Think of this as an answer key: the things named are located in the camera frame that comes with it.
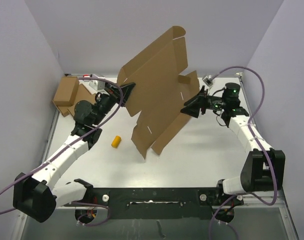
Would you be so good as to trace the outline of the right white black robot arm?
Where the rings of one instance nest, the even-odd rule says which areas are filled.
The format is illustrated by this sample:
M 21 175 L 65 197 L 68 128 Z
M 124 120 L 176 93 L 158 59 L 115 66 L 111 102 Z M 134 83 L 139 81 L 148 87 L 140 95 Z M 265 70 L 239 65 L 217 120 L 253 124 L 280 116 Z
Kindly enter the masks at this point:
M 181 113 L 197 118 L 207 110 L 220 117 L 242 144 L 247 158 L 237 177 L 222 180 L 222 187 L 214 192 L 215 200 L 226 204 L 232 195 L 272 191 L 282 187 L 285 154 L 268 144 L 252 123 L 252 119 L 239 99 L 240 85 L 228 82 L 221 96 L 209 95 L 201 88 L 199 93 L 184 103 Z

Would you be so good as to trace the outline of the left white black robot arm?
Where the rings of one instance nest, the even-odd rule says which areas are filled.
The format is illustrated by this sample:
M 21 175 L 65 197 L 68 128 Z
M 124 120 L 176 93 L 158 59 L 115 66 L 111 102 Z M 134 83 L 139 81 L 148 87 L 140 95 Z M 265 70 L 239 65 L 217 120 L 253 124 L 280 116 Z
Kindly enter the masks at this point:
M 108 112 L 124 107 L 135 83 L 121 86 L 105 81 L 105 93 L 96 93 L 95 103 L 81 100 L 74 107 L 75 126 L 63 145 L 39 167 L 20 173 L 14 184 L 13 207 L 43 223 L 63 205 L 79 202 L 86 206 L 93 200 L 91 185 L 76 179 L 63 187 L 56 183 L 72 164 L 88 152 L 102 133 L 101 126 L 111 119 Z

